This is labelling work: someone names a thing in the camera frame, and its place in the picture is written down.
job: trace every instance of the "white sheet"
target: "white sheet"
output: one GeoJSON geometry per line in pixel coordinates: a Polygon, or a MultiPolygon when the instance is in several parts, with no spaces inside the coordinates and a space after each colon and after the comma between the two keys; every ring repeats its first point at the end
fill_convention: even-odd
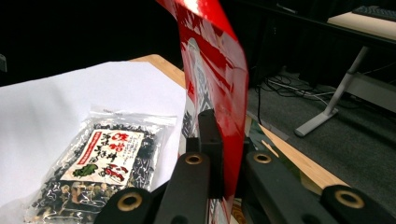
{"type": "Polygon", "coordinates": [[[153,188],[177,161],[186,92],[150,63],[102,63],[0,88],[0,220],[22,223],[22,205],[78,133],[91,105],[177,116],[153,188]]]}

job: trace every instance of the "transparent packaging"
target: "transparent packaging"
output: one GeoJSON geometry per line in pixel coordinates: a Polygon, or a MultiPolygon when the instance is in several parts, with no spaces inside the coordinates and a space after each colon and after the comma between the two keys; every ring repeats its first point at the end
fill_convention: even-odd
{"type": "Polygon", "coordinates": [[[177,117],[94,107],[25,213],[28,223],[91,223],[117,191],[150,190],[177,117]]]}

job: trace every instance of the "keyboard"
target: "keyboard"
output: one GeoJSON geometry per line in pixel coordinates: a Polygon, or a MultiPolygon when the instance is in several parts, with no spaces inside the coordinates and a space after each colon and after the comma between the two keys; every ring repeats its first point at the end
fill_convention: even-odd
{"type": "Polygon", "coordinates": [[[396,11],[380,7],[357,7],[352,10],[352,13],[378,18],[386,21],[396,21],[396,11]]]}

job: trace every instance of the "red package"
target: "red package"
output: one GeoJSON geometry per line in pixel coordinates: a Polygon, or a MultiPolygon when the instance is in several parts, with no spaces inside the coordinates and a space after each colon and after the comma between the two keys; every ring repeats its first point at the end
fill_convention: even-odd
{"type": "Polygon", "coordinates": [[[209,223],[229,223],[245,138],[248,69],[244,51],[214,0],[157,0],[176,18],[186,74],[185,138],[197,136],[197,115],[213,108],[224,145],[222,200],[211,200],[209,223]]]}

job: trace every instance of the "table leg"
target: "table leg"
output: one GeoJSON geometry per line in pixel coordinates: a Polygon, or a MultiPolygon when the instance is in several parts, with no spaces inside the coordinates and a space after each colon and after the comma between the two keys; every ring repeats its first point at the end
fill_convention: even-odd
{"type": "Polygon", "coordinates": [[[326,106],[325,110],[320,114],[318,114],[316,117],[312,118],[311,120],[303,124],[302,126],[300,126],[299,128],[294,130],[294,133],[297,134],[297,136],[300,137],[306,136],[308,133],[312,132],[320,124],[324,123],[326,120],[330,119],[338,112],[335,106],[337,105],[338,101],[341,99],[341,96],[349,86],[350,82],[353,80],[355,73],[358,71],[358,68],[361,65],[361,61],[363,60],[368,50],[369,48],[365,46],[361,49],[355,61],[344,75],[343,80],[341,81],[340,85],[338,86],[337,90],[332,96],[332,99],[330,100],[329,104],[326,106]]]}

